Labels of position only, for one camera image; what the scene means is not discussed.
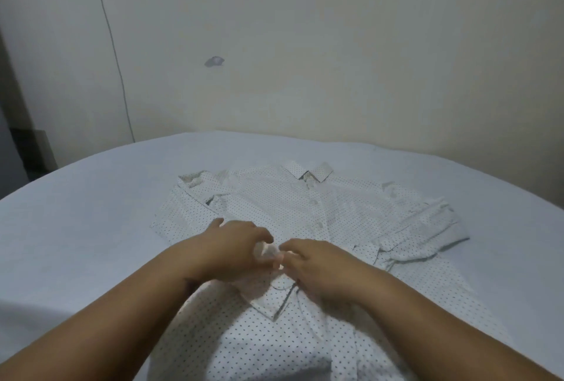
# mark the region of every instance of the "white shirt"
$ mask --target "white shirt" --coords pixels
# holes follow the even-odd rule
[[[152,227],[175,243],[201,233],[216,217],[264,226],[276,245],[292,237],[331,242],[509,341],[455,268],[437,255],[442,247],[467,237],[443,199],[425,199],[391,182],[341,177],[327,163],[307,171],[287,162],[181,176]],[[202,379],[264,379],[306,371],[327,376],[329,363],[333,379],[406,376],[405,365],[361,310],[345,308],[339,317],[327,315],[284,275],[235,286],[250,306],[230,286],[199,290],[153,352],[152,374],[160,379],[163,374],[179,379],[176,375],[185,370]],[[210,311],[214,306],[221,311]],[[190,321],[179,322],[186,314]],[[216,327],[213,332],[210,324]],[[300,358],[292,354],[298,351]],[[233,360],[238,353],[249,360]],[[201,370],[194,372],[194,367]]]

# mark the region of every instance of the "shirt collar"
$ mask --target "shirt collar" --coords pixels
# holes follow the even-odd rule
[[[307,172],[310,172],[319,182],[323,182],[331,173],[333,173],[333,169],[326,162],[321,163],[315,169],[309,171],[293,160],[283,163],[282,167],[292,173],[296,179],[300,179]]]

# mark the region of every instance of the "person's left hand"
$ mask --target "person's left hand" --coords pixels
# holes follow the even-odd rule
[[[274,270],[274,259],[258,260],[253,255],[257,243],[273,242],[266,228],[246,221],[220,226],[222,222],[222,218],[214,219],[203,233],[166,250],[173,263],[182,267],[183,276],[200,282],[234,281]]]

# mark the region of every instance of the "person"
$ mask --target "person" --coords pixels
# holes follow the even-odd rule
[[[556,380],[526,357],[436,306],[389,273],[327,242],[273,241],[252,222],[214,220],[160,253],[95,302],[0,365],[0,379],[130,380],[186,299],[212,279],[277,269],[306,293],[363,307],[421,379]]]

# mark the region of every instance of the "wire on wall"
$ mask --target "wire on wall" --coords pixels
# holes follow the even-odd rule
[[[116,58],[117,72],[120,74],[121,90],[122,90],[122,94],[123,94],[123,103],[125,105],[125,115],[127,116],[127,124],[129,125],[129,131],[131,132],[131,138],[133,139],[133,142],[135,142],[135,135],[133,134],[133,128],[131,126],[131,119],[129,118],[129,109],[127,107],[127,98],[125,97],[125,85],[123,83],[123,75],[121,74],[120,63],[117,60],[116,43],[113,40],[112,28],[109,25],[108,14],[106,13],[105,6],[104,6],[104,0],[100,0],[100,2],[102,3],[102,11],[104,12],[104,17],[106,19],[106,23],[108,24],[109,37],[110,37],[110,40],[112,41],[113,55]]]

